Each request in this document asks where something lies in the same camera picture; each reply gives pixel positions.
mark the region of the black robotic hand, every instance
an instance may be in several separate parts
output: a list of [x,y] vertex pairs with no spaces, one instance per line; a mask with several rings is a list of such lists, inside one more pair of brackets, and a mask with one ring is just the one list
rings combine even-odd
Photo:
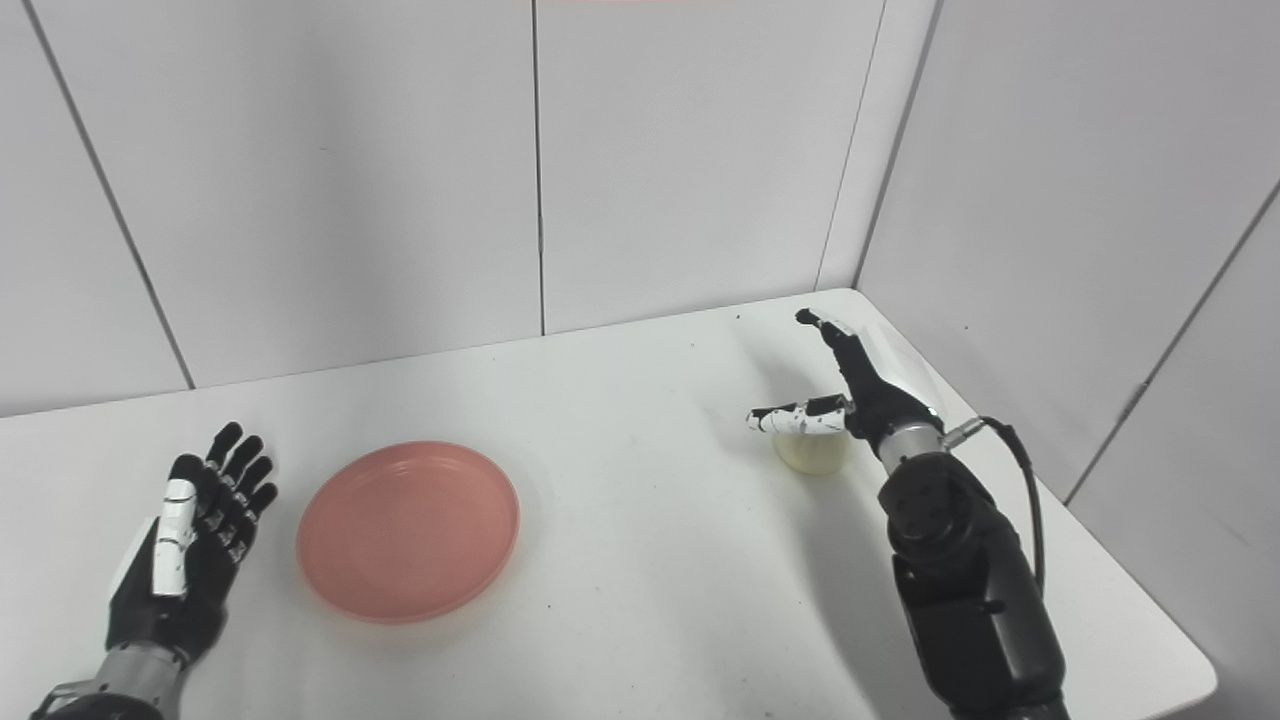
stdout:
[[253,546],[262,510],[276,495],[274,484],[262,483],[271,471],[271,460],[259,455],[262,438],[250,436],[239,442],[242,436],[239,424],[229,423],[214,438],[206,459],[179,455],[174,460],[169,477],[189,480],[196,491],[193,539],[186,552],[187,592],[180,597],[152,592],[157,520],[111,597],[108,650],[150,642],[173,650],[189,665],[218,639],[227,593]]
[[54,688],[32,719],[159,720],[175,711],[178,675],[216,642],[227,594],[276,496],[262,482],[271,471],[262,439],[243,434],[228,423],[205,459],[174,460],[163,512],[111,597],[106,660],[93,679]]

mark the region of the black cable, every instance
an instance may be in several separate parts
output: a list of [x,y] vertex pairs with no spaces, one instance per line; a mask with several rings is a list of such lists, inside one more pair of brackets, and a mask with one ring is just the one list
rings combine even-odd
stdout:
[[1014,432],[1012,425],[1006,425],[995,418],[987,415],[982,416],[982,421],[986,423],[991,429],[996,430],[1000,439],[1005,441],[1009,446],[1009,452],[1014,454],[1014,460],[1018,461],[1018,466],[1023,469],[1023,479],[1027,482],[1027,496],[1030,501],[1032,509],[1032,542],[1033,550],[1032,555],[1034,557],[1036,565],[1036,587],[1039,588],[1041,596],[1044,594],[1044,520],[1041,516],[1039,509],[1039,488],[1036,487],[1036,474],[1032,473],[1032,457],[1027,454],[1027,447],[1023,446],[1023,441],[1019,439],[1018,433]]

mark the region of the white finger segment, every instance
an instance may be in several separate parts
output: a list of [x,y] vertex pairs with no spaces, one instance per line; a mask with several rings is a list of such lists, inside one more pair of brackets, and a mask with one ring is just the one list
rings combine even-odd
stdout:
[[151,556],[152,594],[180,597],[187,593],[187,547],[196,537],[191,528],[195,515],[196,486],[191,480],[170,478]]
[[781,407],[751,410],[746,424],[762,433],[829,436],[845,432],[847,407],[844,397],[819,397]]

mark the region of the fingertip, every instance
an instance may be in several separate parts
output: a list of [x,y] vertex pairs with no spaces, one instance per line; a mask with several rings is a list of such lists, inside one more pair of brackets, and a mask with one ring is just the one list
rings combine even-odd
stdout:
[[195,480],[204,468],[204,460],[191,455],[189,452],[184,452],[174,459],[173,468],[169,470],[169,477],[180,478],[183,480]]
[[224,473],[234,480],[239,480],[241,474],[244,473],[244,466],[252,460],[259,452],[262,452],[262,438],[257,436],[248,436],[244,442],[236,448],[232,454],[230,462],[227,464]]
[[227,459],[227,452],[236,445],[237,441],[244,434],[244,429],[241,428],[239,423],[230,421],[223,425],[223,429],[214,436],[214,443],[209,447],[209,455],[206,459],[221,466],[223,461]]
[[248,510],[253,515],[261,516],[262,511],[266,510],[271,502],[279,497],[280,491],[275,487],[275,483],[265,483],[262,487],[257,488],[257,492],[248,498]]
[[275,468],[275,465],[271,462],[270,457],[265,455],[260,456],[248,466],[248,469],[244,470],[244,479],[241,480],[241,484],[237,486],[236,489],[244,495],[252,493],[253,488],[256,488],[264,478],[271,474],[273,468]]

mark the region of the robotic hand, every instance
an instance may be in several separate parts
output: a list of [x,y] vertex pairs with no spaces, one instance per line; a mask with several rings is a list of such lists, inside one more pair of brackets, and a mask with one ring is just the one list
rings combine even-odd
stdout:
[[276,496],[262,483],[271,471],[262,439],[242,436],[229,423],[204,460],[174,460],[160,516],[111,597],[106,660],[92,680],[54,688],[32,720],[175,715],[178,675],[218,639],[227,594]]
[[[881,377],[858,334],[809,309],[796,320],[822,332],[850,395],[754,410],[748,423],[774,433],[844,428],[870,445],[888,473],[878,500],[916,655],[957,720],[1068,720],[1066,665],[1041,597],[1036,479],[1012,428],[974,418],[945,432],[933,409]],[[991,493],[950,452],[983,427],[1009,445],[1028,483],[1034,573]]]

